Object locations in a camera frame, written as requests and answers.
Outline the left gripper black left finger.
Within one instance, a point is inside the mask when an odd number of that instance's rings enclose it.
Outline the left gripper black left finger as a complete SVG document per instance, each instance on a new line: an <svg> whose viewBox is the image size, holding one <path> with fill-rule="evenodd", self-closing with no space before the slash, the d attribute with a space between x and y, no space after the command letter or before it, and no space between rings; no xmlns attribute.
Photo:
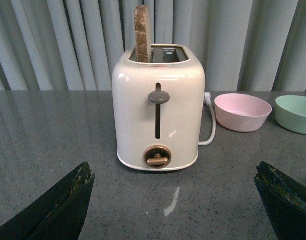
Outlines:
<svg viewBox="0 0 306 240"><path fill-rule="evenodd" d="M95 175L80 164L0 227L0 240L77 240L89 209Z"/></svg>

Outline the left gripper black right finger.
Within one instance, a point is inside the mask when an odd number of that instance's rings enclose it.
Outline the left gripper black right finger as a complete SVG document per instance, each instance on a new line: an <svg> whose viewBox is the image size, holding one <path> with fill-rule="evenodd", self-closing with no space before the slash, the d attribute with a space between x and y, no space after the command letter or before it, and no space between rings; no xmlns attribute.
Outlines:
<svg viewBox="0 0 306 240"><path fill-rule="evenodd" d="M262 161L254 183L279 240L306 240L306 187Z"/></svg>

